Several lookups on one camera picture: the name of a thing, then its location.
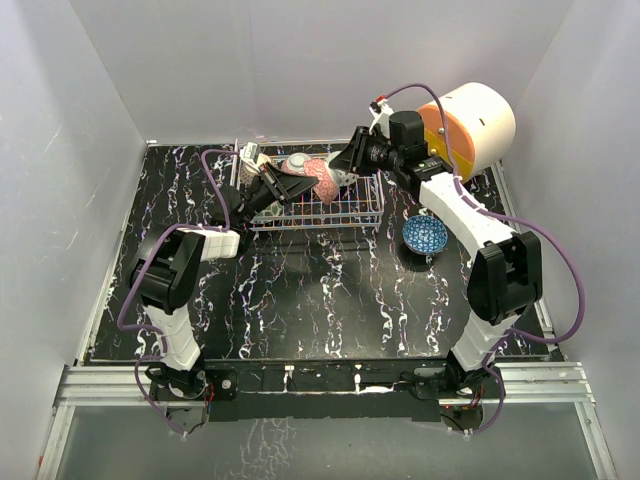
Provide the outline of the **red dotted pink bowl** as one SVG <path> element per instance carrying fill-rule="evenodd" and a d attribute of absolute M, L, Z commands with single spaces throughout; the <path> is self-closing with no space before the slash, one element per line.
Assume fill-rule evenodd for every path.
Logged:
<path fill-rule="evenodd" d="M 318 183 L 312 188 L 316 197 L 325 205 L 330 205 L 339 195 L 339 185 L 330 173 L 323 159 L 311 158 L 304 163 L 306 176 L 315 177 Z"/>

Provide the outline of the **white wire dish rack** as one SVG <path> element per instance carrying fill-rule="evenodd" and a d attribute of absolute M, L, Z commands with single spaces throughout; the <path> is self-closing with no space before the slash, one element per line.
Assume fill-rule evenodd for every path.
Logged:
<path fill-rule="evenodd" d="M 262 144 L 259 148 L 275 166 L 282 168 L 282 162 L 293 153 L 306 153 L 311 158 L 325 160 L 330 153 L 340 151 L 344 146 L 340 143 Z M 323 204 L 311 190 L 296 202 L 281 204 L 283 212 L 277 220 L 264 225 L 251 221 L 250 228 L 254 231 L 347 227 L 378 229 L 385 208 L 381 175 L 376 173 L 358 177 L 354 184 L 339 188 L 339 195 L 330 205 Z"/>

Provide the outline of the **red lattice blue-inside bowl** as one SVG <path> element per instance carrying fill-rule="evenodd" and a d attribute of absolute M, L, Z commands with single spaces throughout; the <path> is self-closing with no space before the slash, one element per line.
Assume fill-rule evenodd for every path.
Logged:
<path fill-rule="evenodd" d="M 448 231 L 437 218 L 415 215 L 404 223 L 402 237 L 410 251 L 419 255 L 433 255 L 445 248 Z"/>

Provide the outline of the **green leaf bowl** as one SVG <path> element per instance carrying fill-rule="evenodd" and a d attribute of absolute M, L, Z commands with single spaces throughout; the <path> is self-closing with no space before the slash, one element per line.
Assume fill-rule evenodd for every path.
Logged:
<path fill-rule="evenodd" d="M 258 212 L 252 219 L 253 224 L 264 225 L 277 220 L 283 212 L 283 206 L 275 201 L 265 209 Z"/>

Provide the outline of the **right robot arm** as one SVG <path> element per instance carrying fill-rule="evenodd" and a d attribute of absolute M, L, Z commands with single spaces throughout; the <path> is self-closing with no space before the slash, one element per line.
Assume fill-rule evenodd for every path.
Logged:
<path fill-rule="evenodd" d="M 330 166 L 357 175 L 392 172 L 398 185 L 434 213 L 468 252 L 469 319 L 443 372 L 430 379 L 440 390 L 466 397 L 488 377 L 493 355 L 510 328 L 542 296 L 540 241 L 473 204 L 452 167 L 430 154 L 419 113 L 395 112 L 388 124 L 387 132 L 380 126 L 356 127 Z"/>

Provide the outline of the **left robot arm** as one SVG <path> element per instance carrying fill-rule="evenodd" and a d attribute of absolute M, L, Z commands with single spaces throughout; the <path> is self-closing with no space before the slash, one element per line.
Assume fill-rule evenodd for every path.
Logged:
<path fill-rule="evenodd" d="M 273 203 L 290 204 L 320 183 L 316 176 L 288 173 L 267 163 L 246 192 L 214 187 L 217 203 L 203 225 L 176 224 L 147 234 L 127 276 L 129 294 L 118 317 L 135 299 L 150 320 L 161 353 L 151 360 L 147 376 L 172 394 L 194 399 L 207 388 L 204 360 L 191 326 L 188 303 L 199 282 L 200 265 L 233 259 L 248 248 L 251 220 Z"/>

